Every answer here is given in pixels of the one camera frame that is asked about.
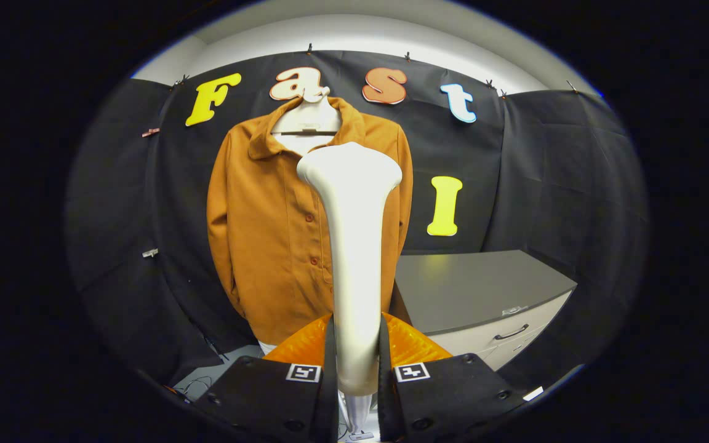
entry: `white bone-shaped object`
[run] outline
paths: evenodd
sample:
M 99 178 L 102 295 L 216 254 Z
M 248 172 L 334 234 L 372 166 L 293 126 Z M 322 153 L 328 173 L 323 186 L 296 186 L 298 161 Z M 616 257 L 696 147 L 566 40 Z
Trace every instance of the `white bone-shaped object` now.
M 401 167 L 382 152 L 349 142 L 304 155 L 297 175 L 317 191 L 327 214 L 338 389 L 377 392 L 382 319 L 382 218 Z

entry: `light blue letter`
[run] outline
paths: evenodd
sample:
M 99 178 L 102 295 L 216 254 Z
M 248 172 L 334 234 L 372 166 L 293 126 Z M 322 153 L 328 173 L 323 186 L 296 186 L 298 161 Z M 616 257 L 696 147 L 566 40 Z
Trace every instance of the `light blue letter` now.
M 467 102 L 472 101 L 472 95 L 464 92 L 460 84 L 443 84 L 439 89 L 447 93 L 447 102 L 450 104 L 451 113 L 461 121 L 472 123 L 477 118 L 475 113 L 467 110 Z

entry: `drawer handle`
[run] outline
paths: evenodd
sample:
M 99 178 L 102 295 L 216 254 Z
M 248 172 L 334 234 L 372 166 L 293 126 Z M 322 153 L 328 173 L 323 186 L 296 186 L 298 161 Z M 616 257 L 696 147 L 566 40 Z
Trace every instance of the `drawer handle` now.
M 514 335 L 516 335 L 516 334 L 518 334 L 518 333 L 523 333 L 524 331 L 527 330 L 527 328 L 529 328 L 529 325 L 523 325 L 523 326 L 521 326 L 521 329 L 520 329 L 520 330 L 515 331 L 514 333 L 512 333 L 512 334 L 510 334 L 510 335 L 501 336 L 500 334 L 497 334 L 497 335 L 494 336 L 494 340 L 504 340 L 504 339 L 506 339 L 507 337 L 512 337 L 512 336 L 514 336 Z

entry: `white hanger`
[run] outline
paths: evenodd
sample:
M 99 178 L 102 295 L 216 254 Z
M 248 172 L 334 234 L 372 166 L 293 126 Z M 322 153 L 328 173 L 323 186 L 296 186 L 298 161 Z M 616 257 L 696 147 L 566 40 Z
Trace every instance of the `white hanger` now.
M 271 134 L 335 135 L 341 129 L 341 114 L 330 106 L 329 87 L 313 93 L 303 88 L 303 101 L 276 121 Z

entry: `gray cabinet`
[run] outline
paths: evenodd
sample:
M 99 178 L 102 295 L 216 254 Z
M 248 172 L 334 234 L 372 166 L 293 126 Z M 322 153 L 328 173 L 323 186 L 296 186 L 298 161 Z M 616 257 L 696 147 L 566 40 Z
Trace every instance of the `gray cabinet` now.
M 396 282 L 417 330 L 493 370 L 527 348 L 576 288 L 520 250 L 405 255 Z

